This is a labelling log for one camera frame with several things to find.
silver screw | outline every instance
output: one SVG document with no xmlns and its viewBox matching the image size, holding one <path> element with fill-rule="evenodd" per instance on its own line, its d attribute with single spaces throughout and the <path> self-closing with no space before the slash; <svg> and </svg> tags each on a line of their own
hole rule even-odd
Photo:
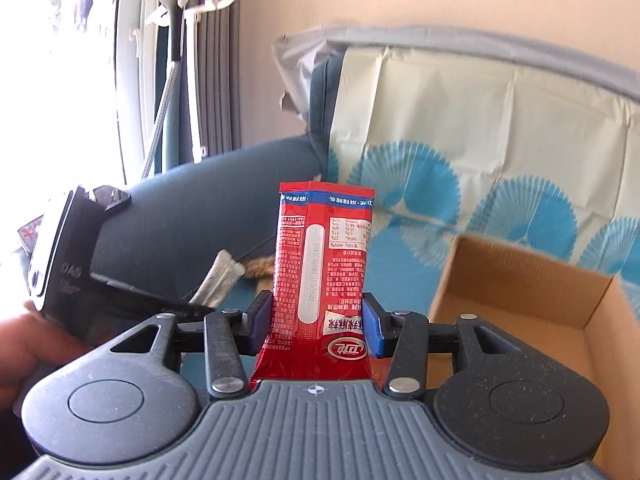
<svg viewBox="0 0 640 480">
<path fill-rule="evenodd" d="M 389 381 L 389 389 L 396 394 L 412 394 L 420 389 L 420 383 L 412 377 L 396 377 Z"/>
<path fill-rule="evenodd" d="M 220 377 L 211 383 L 211 387 L 221 394 L 234 394 L 244 388 L 244 381 L 237 377 Z"/>
</svg>

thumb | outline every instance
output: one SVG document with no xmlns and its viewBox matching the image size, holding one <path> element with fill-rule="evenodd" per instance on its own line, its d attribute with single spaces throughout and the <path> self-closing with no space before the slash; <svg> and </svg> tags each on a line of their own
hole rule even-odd
<svg viewBox="0 0 640 480">
<path fill-rule="evenodd" d="M 66 365 L 92 348 L 45 319 L 31 325 L 25 345 L 39 361 Z"/>
</svg>

gray ribbed surface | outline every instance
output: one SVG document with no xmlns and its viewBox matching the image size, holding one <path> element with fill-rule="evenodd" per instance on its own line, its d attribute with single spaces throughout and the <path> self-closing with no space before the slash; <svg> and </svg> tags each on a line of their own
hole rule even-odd
<svg viewBox="0 0 640 480">
<path fill-rule="evenodd" d="M 111 470 L 80 470 L 43 458 L 20 480 L 603 480 L 581 464 L 545 473 L 474 462 L 432 427 L 423 407 L 381 396 L 369 381 L 264 381 L 244 399 L 213 404 L 163 456 Z"/>
</svg>

human hand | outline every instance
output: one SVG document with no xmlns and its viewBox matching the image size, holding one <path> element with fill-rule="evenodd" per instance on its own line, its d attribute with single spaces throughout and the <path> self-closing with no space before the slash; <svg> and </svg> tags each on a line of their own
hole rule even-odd
<svg viewBox="0 0 640 480">
<path fill-rule="evenodd" d="M 40 361 L 65 365 L 92 348 L 34 311 L 27 301 L 16 315 L 0 319 L 0 408 L 9 408 L 20 382 Z"/>
</svg>

beige wall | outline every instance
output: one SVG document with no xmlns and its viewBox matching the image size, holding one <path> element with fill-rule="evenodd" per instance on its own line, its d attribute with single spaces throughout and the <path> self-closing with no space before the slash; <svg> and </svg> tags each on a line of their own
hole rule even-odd
<svg viewBox="0 0 640 480">
<path fill-rule="evenodd" d="M 301 133 L 278 106 L 284 85 L 271 43 L 335 23 L 436 24 L 537 38 L 640 72 L 640 0 L 241 0 L 241 126 L 245 146 Z"/>
</svg>

